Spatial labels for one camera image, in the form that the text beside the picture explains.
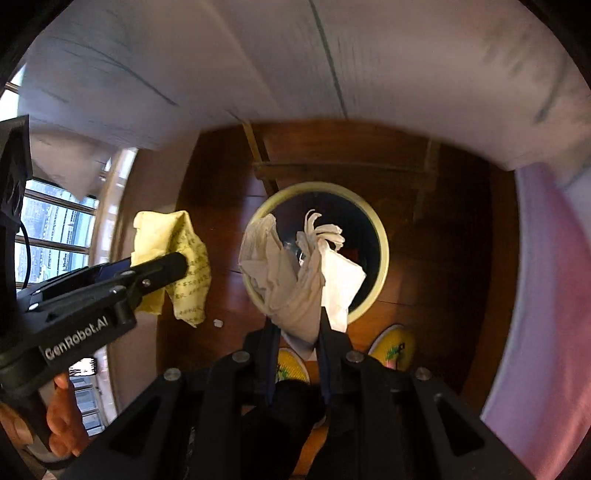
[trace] yellow shoe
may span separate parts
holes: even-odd
[[[383,366],[405,371],[413,361],[416,343],[413,334],[403,325],[386,328],[369,349]]]
[[[300,380],[310,383],[310,374],[302,359],[291,348],[279,348],[275,383],[282,380]]]

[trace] screw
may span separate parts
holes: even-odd
[[[181,378],[181,371],[178,368],[169,368],[164,372],[164,379],[169,382],[176,382]]]
[[[428,368],[418,367],[416,372],[414,373],[414,376],[424,382],[427,380],[431,380],[431,377],[433,376],[433,374],[431,373],[431,371]]]
[[[351,350],[349,352],[347,352],[347,354],[345,355],[345,358],[347,359],[347,361],[351,362],[352,364],[360,364],[363,359],[365,358],[365,355],[362,354],[361,352],[358,352],[357,350]]]
[[[248,362],[251,354],[245,352],[244,350],[238,350],[232,354],[232,360],[234,360],[237,364],[243,364],[244,362]]]

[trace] black cable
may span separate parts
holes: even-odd
[[[29,276],[31,275],[31,245],[29,244],[29,236],[27,235],[27,229],[25,224],[21,222],[22,235],[25,238],[25,246],[27,247],[27,275],[25,280],[22,282],[22,289],[24,290],[29,285]]]

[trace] yellow rag with printed text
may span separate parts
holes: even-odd
[[[159,315],[164,290],[174,307],[174,316],[195,327],[205,319],[205,298],[212,282],[205,244],[193,230],[185,210],[173,213],[139,212],[134,219],[135,240],[131,265],[138,265],[172,252],[187,259],[187,275],[166,288],[144,296],[137,310]]]

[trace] round trash can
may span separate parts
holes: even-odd
[[[365,200],[333,183],[298,183],[268,198],[250,222],[272,213],[277,218],[277,234],[283,245],[299,255],[296,233],[304,230],[304,217],[312,209],[322,214],[315,226],[334,223],[343,229],[345,244],[340,252],[349,252],[345,256],[359,264],[367,275],[349,307],[348,322],[352,323],[367,312],[378,298],[389,264],[386,231],[378,214]],[[246,275],[243,274],[242,278],[249,297],[262,311],[261,296]]]

